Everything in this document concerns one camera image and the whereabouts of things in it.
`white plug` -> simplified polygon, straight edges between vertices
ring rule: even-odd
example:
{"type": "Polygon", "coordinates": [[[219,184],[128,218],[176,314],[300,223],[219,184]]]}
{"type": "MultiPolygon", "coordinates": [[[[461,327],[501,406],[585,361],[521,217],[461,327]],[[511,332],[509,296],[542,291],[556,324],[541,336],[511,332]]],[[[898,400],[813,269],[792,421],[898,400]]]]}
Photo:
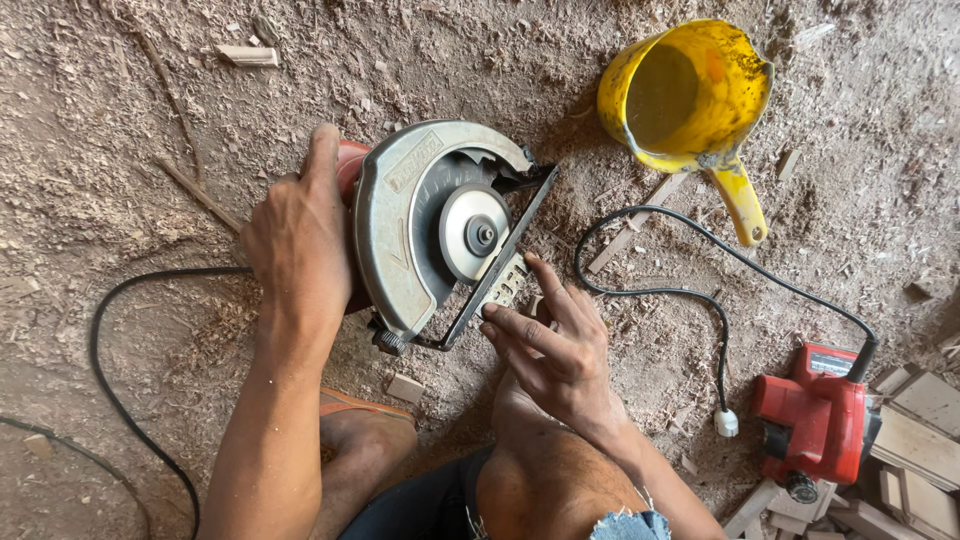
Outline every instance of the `white plug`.
{"type": "Polygon", "coordinates": [[[716,426],[717,432],[724,437],[733,437],[740,433],[740,424],[736,420],[736,413],[732,410],[724,412],[722,408],[718,408],[713,413],[713,425],[716,426]]]}

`water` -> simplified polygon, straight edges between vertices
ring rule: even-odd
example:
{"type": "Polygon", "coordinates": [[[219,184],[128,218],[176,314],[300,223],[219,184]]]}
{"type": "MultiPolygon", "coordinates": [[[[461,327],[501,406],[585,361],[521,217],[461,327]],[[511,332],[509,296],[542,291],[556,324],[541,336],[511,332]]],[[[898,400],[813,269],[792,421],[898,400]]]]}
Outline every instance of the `water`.
{"type": "Polygon", "coordinates": [[[698,86],[697,71],[684,53],[654,45],[627,90],[627,127],[636,143],[647,150],[677,131],[696,106],[698,86]]]}

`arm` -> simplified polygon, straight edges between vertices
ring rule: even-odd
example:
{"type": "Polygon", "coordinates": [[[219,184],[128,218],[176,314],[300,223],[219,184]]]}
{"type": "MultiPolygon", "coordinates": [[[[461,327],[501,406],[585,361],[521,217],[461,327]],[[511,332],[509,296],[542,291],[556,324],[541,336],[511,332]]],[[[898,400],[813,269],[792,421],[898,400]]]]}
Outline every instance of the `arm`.
{"type": "Polygon", "coordinates": [[[589,295],[564,288],[550,265],[525,257],[543,290],[557,331],[509,309],[486,304],[480,330],[516,373],[520,387],[548,414],[615,462],[653,498],[678,540],[726,538],[709,510],[627,415],[610,390],[607,327],[589,295]]]}
{"type": "Polygon", "coordinates": [[[339,134],[314,132],[241,233],[263,286],[256,351],[217,453],[199,536],[306,538],[320,510],[320,380],[352,289],[339,134]]]}

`denim shorts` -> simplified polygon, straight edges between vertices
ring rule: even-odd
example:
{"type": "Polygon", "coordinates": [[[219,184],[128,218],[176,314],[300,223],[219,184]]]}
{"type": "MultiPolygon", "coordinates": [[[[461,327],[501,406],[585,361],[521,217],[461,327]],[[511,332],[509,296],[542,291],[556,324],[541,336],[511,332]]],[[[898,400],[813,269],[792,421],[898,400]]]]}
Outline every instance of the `denim shorts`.
{"type": "MultiPolygon", "coordinates": [[[[340,540],[488,540],[476,509],[480,469],[489,446],[377,495],[340,540]]],[[[669,540],[667,521],[654,510],[610,512],[584,540],[669,540]]]]}

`sawdust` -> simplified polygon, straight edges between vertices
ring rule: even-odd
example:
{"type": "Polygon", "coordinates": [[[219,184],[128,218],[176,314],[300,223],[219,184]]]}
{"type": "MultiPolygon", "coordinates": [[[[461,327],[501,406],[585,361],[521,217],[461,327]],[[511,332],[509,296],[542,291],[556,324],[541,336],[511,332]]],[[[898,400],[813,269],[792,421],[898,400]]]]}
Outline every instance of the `sawdust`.
{"type": "MultiPolygon", "coordinates": [[[[952,30],[960,13],[949,3],[7,3],[0,6],[0,269],[39,289],[0,308],[0,410],[106,456],[140,488],[156,538],[186,535],[189,504],[97,388],[85,359],[89,317],[125,278],[230,265],[237,243],[151,164],[151,154],[165,154],[194,172],[155,71],[116,23],[122,7],[143,23],[179,89],[204,152],[207,193],[239,221],[272,180],[299,168],[320,122],[375,144],[396,125],[464,118],[560,164],[523,247],[551,258],[569,279],[583,230],[642,200],[660,178],[590,111],[604,66],[622,47],[671,25],[726,18],[777,66],[770,107],[743,149],[770,236],[743,251],[874,324],[882,344],[873,371],[915,361],[956,384],[960,365],[948,364],[935,344],[960,331],[960,298],[913,303],[902,290],[926,271],[960,275],[960,38],[952,30]],[[245,44],[261,13],[276,27],[279,69],[239,69],[202,53],[245,44]],[[239,31],[228,30],[234,22],[239,31]],[[810,45],[804,38],[804,50],[795,46],[824,23],[835,29],[810,45]],[[790,148],[804,156],[779,182],[775,167],[790,148]]],[[[703,182],[691,176],[666,205],[735,242],[716,191],[697,189],[703,182]]],[[[654,216],[642,229],[597,280],[722,291],[732,324],[729,400],[741,434],[722,439],[710,423],[718,328],[697,302],[599,299],[611,326],[613,387],[678,467],[682,454],[697,463],[693,487],[722,516],[744,495],[734,486],[758,478],[760,428],[747,411],[752,377],[785,373],[801,339],[856,348],[860,337],[677,224],[654,216]],[[681,413],[683,431],[669,432],[681,413]]],[[[519,300],[536,292],[530,286],[519,300]]],[[[118,299],[104,321],[109,379],[201,495],[252,358],[257,303],[249,277],[156,282],[118,299]]],[[[396,476],[489,444],[498,368],[479,333],[467,331],[450,353],[413,348],[395,358],[370,346],[367,316],[345,321],[324,384],[415,413],[420,449],[396,476]],[[420,403],[384,393],[393,373],[426,384],[420,403]]],[[[438,322],[449,317],[450,307],[438,322]]],[[[32,461],[20,446],[25,436],[0,428],[0,509],[10,518],[0,537],[135,536],[136,507],[120,486],[82,458],[32,461]],[[81,504],[86,496],[92,502],[81,504]]]]}

